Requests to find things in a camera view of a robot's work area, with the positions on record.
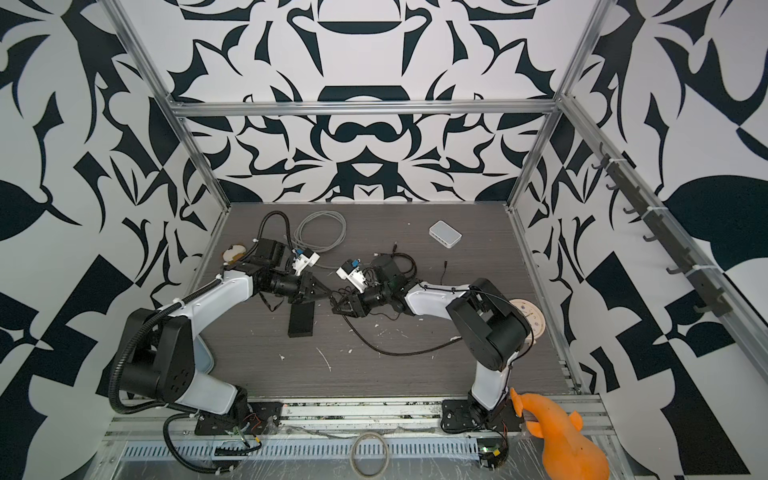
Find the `patterned wallpaper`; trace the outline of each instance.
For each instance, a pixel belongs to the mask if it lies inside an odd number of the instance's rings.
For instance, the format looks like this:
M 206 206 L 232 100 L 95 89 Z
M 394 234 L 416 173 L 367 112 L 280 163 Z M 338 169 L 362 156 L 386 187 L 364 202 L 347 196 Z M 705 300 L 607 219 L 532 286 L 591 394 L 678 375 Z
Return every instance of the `patterned wallpaper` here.
M 763 2 L 619 0 L 574 96 L 763 318 Z M 768 385 L 563 120 L 521 199 L 558 322 L 637 473 L 762 478 Z
M 0 464 L 58 480 L 113 412 L 127 315 L 183 294 L 220 213 L 94 0 L 0 7 Z
M 235 202 L 507 200 L 542 114 L 191 118 Z
M 184 101 L 551 98 L 594 0 L 125 0 Z

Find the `zip tie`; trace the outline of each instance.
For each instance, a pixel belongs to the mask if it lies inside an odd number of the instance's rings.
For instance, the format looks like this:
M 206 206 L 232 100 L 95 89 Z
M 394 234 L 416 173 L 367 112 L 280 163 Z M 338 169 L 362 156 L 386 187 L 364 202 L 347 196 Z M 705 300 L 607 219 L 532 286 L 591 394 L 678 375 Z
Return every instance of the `zip tie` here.
M 698 270 L 717 270 L 720 271 L 720 268 L 717 265 L 693 265 L 690 270 L 688 270 L 685 273 L 685 276 L 688 277 L 693 272 L 696 272 Z
M 645 209 L 645 213 L 640 216 L 640 220 L 645 220 L 645 216 L 655 210 L 669 210 L 666 207 L 648 207 Z

